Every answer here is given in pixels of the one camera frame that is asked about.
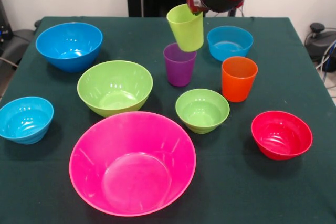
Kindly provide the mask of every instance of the bowl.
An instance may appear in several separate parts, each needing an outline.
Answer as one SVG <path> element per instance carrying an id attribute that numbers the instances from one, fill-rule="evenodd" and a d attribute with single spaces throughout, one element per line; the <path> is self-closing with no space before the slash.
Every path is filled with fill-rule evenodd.
<path id="1" fill-rule="evenodd" d="M 287 160 L 306 152 L 313 136 L 308 125 L 284 111 L 266 111 L 256 116 L 252 135 L 260 150 L 274 160 Z"/>
<path id="2" fill-rule="evenodd" d="M 198 134 L 213 131 L 230 113 L 226 99 L 209 89 L 193 89 L 183 93 L 176 101 L 175 108 L 182 122 Z"/>
<path id="3" fill-rule="evenodd" d="M 0 109 L 0 136 L 19 144 L 34 144 L 47 133 L 53 116 L 53 105 L 46 99 L 16 99 Z"/>
<path id="4" fill-rule="evenodd" d="M 148 70 L 124 60 L 107 61 L 91 67 L 77 84 L 81 100 L 105 118 L 139 110 L 152 88 L 153 78 Z"/>
<path id="5" fill-rule="evenodd" d="M 141 216 L 175 202 L 191 183 L 196 153 L 188 134 L 155 113 L 133 111 L 98 122 L 78 140 L 69 174 L 90 206 Z"/>
<path id="6" fill-rule="evenodd" d="M 236 26 L 214 28 L 208 33 L 207 40 L 211 55 L 222 62 L 232 56 L 245 57 L 254 43 L 247 30 Z"/>
<path id="7" fill-rule="evenodd" d="M 101 31 L 87 23 L 72 22 L 50 27 L 36 40 L 36 49 L 53 66 L 65 72 L 81 72 L 97 58 Z"/>

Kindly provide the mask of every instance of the green bowl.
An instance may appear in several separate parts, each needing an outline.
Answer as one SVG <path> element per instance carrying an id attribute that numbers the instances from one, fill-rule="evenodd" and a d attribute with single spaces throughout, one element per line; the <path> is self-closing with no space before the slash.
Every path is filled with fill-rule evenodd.
<path id="1" fill-rule="evenodd" d="M 143 66 L 124 60 L 107 61 L 88 69 L 79 79 L 81 100 L 105 118 L 137 111 L 153 88 L 153 78 Z"/>
<path id="2" fill-rule="evenodd" d="M 213 131 L 230 113 L 226 99 L 209 89 L 193 89 L 183 93 L 176 101 L 175 108 L 183 123 L 198 134 Z"/>

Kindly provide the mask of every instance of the magenta bowl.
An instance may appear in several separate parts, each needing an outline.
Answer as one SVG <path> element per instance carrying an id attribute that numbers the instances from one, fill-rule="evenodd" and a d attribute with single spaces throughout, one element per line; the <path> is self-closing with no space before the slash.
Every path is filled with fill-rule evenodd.
<path id="1" fill-rule="evenodd" d="M 71 153 L 69 173 L 78 195 L 110 215 L 159 211 L 191 183 L 196 153 L 174 121 L 151 112 L 125 112 L 88 129 Z"/>

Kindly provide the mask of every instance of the table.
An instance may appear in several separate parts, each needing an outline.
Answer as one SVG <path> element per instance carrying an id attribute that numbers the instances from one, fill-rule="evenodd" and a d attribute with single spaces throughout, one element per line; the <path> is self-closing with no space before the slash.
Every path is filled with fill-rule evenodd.
<path id="1" fill-rule="evenodd" d="M 141 110 L 163 114 L 182 125 L 174 110 L 186 90 L 220 92 L 221 63 L 207 42 L 198 51 L 192 82 L 168 84 L 162 50 L 174 42 L 164 18 L 46 17 L 36 36 L 63 22 L 88 22 L 104 35 L 96 63 L 125 59 L 145 66 L 154 87 Z M 206 135 L 189 130 L 197 168 L 187 191 L 154 214 L 121 218 L 87 205 L 73 189 L 69 157 L 81 134 L 102 118 L 80 100 L 82 73 L 65 73 L 38 54 L 35 39 L 0 106 L 27 95 L 48 99 L 55 116 L 45 138 L 22 146 L 0 141 L 0 223 L 318 223 L 336 222 L 336 108 L 287 18 L 206 18 L 205 34 L 220 25 L 250 31 L 255 43 L 249 58 L 259 74 L 248 99 L 231 103 L 225 123 Z M 314 135 L 312 148 L 284 162 L 266 158 L 250 133 L 253 118 L 266 110 L 284 110 L 305 120 Z"/>

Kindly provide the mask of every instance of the blue bowl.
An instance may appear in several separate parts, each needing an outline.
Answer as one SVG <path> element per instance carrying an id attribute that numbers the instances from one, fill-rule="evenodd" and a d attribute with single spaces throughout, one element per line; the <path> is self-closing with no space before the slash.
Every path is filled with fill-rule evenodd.
<path id="1" fill-rule="evenodd" d="M 16 99 L 0 109 L 0 136 L 19 144 L 34 144 L 47 133 L 53 116 L 53 105 L 43 98 Z"/>
<path id="2" fill-rule="evenodd" d="M 253 45 L 253 36 L 236 26 L 220 26 L 212 29 L 207 36 L 211 55 L 224 61 L 229 57 L 245 57 Z"/>
<path id="3" fill-rule="evenodd" d="M 103 41 L 101 31 L 90 24 L 73 22 L 48 28 L 36 40 L 36 49 L 65 72 L 81 72 L 97 58 Z"/>

